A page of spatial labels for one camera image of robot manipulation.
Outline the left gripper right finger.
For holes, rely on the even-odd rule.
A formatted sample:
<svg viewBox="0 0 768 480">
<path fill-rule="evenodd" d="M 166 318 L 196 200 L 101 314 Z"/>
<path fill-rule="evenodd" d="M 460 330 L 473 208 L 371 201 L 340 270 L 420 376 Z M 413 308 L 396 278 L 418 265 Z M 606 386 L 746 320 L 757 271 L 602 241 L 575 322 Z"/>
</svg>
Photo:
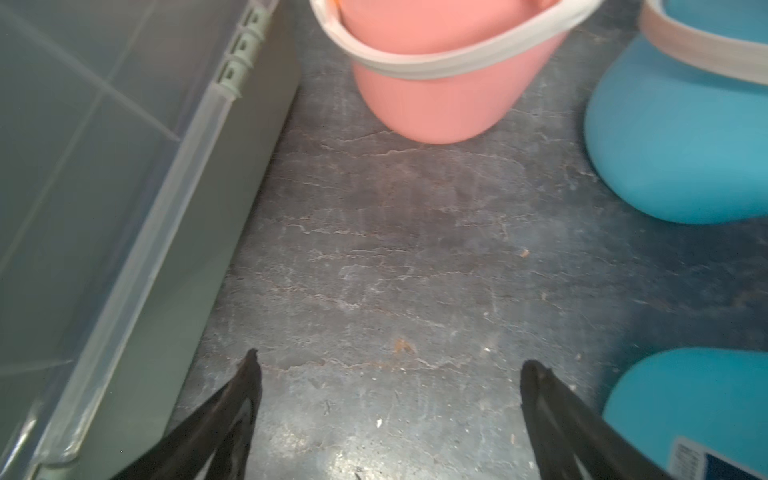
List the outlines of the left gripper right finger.
<svg viewBox="0 0 768 480">
<path fill-rule="evenodd" d="M 551 369 L 523 363 L 522 412 L 542 479 L 668 479 Z"/>
</svg>

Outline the blue bucket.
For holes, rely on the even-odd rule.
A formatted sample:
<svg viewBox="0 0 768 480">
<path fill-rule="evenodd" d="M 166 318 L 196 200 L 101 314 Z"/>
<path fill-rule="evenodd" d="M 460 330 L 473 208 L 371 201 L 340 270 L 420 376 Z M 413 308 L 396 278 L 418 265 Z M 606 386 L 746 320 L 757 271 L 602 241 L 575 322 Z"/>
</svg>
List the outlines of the blue bucket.
<svg viewBox="0 0 768 480">
<path fill-rule="evenodd" d="M 647 1 L 602 76 L 584 134 L 597 173 L 655 218 L 715 224 L 767 212 L 767 5 Z"/>
<path fill-rule="evenodd" d="M 767 476 L 767 355 L 687 348 L 624 374 L 605 421 L 674 479 Z"/>
</svg>

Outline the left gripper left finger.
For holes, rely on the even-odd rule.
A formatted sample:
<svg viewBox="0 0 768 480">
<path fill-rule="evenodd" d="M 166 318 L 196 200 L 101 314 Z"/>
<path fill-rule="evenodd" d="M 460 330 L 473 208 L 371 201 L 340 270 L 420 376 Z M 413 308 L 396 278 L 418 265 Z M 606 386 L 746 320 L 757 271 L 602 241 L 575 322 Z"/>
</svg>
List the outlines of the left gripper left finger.
<svg viewBox="0 0 768 480">
<path fill-rule="evenodd" d="M 221 389 L 115 477 L 244 478 L 261 398 L 262 370 L 251 349 Z"/>
</svg>

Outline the pink plastic bucket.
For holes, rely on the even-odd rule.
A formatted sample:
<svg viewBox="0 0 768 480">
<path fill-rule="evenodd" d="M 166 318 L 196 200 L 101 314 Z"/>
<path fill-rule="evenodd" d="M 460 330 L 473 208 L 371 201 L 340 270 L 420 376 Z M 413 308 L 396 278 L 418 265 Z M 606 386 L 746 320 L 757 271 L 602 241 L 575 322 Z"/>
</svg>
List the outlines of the pink plastic bucket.
<svg viewBox="0 0 768 480">
<path fill-rule="evenodd" d="M 597 1 L 313 1 L 390 130 L 452 144 L 498 123 Z"/>
</svg>

